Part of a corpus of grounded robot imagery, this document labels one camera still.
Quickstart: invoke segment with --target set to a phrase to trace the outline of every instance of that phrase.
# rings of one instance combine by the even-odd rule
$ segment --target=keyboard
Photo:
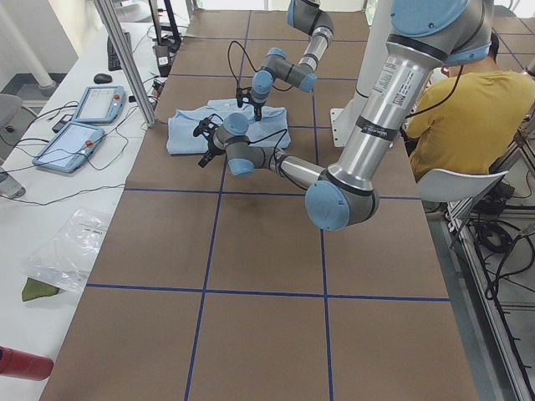
[[[125,39],[130,48],[132,47],[132,43],[130,41],[130,33],[124,32]],[[108,37],[108,71],[117,71],[118,69],[122,69],[120,66],[119,56],[115,52],[114,45],[111,42],[110,37]]]

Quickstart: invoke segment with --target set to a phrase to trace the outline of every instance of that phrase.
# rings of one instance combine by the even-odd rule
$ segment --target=robotic arm
[[[287,13],[288,25],[310,36],[310,42],[299,64],[287,61],[281,48],[271,48],[262,67],[252,78],[252,87],[237,90],[238,107],[243,100],[254,107],[255,120],[262,119],[262,107],[276,79],[281,79],[303,92],[312,92],[316,84],[314,71],[319,60],[333,41],[334,26],[330,16],[319,9],[319,0],[292,0]]]
[[[432,70],[484,59],[492,14],[492,0],[394,0],[389,56],[342,155],[327,168],[279,149],[250,147],[240,114],[204,131],[210,149],[227,153],[236,176],[265,168],[308,188],[308,216],[322,229],[366,221],[379,205],[371,179]]]

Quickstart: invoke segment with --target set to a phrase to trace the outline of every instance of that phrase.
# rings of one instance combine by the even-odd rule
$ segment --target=brown table surface
[[[288,109],[288,152],[324,166],[341,151],[329,111],[352,98],[369,34],[363,13],[331,16],[313,94],[268,101]],[[377,214],[338,232],[273,173],[167,154],[176,109],[233,97],[231,40],[257,66],[273,46],[300,59],[307,37],[285,21],[194,14],[42,401],[477,399],[400,141],[374,177]],[[238,49],[232,63],[250,84]]]

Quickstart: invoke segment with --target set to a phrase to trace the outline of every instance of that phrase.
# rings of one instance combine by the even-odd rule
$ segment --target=yellow shirt
[[[430,86],[418,109],[443,100],[456,78]],[[444,103],[416,115],[407,136],[418,139],[410,156],[416,180],[432,169],[464,174],[488,174],[502,156],[535,101],[535,82],[513,71],[463,74],[454,94]]]

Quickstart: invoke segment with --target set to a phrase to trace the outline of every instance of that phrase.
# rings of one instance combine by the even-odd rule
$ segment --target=folded shirt
[[[210,114],[217,114],[225,119],[229,114],[243,114],[249,122],[247,137],[252,141],[261,140],[281,130],[288,129],[286,109],[284,107],[262,107],[262,121],[254,120],[254,108],[250,104],[237,107],[235,99],[210,100],[206,106],[196,110],[177,110],[176,115],[168,121],[167,151],[170,155],[189,155],[204,153],[208,150],[206,139],[201,136],[194,137],[193,130],[199,122]],[[222,122],[216,117],[214,123]],[[252,146],[275,146],[284,149],[290,145],[290,134],[284,132],[262,140]]]

